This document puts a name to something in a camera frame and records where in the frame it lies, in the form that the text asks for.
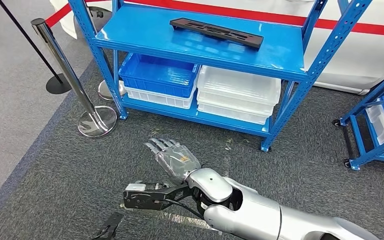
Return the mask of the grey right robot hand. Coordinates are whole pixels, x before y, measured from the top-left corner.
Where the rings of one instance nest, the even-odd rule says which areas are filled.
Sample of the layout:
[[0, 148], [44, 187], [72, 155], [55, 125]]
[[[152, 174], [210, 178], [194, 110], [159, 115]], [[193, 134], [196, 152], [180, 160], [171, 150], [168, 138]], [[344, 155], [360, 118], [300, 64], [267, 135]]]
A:
[[192, 152], [173, 139], [150, 138], [144, 143], [154, 154], [155, 160], [168, 174], [171, 186], [184, 184], [187, 177], [202, 165]]

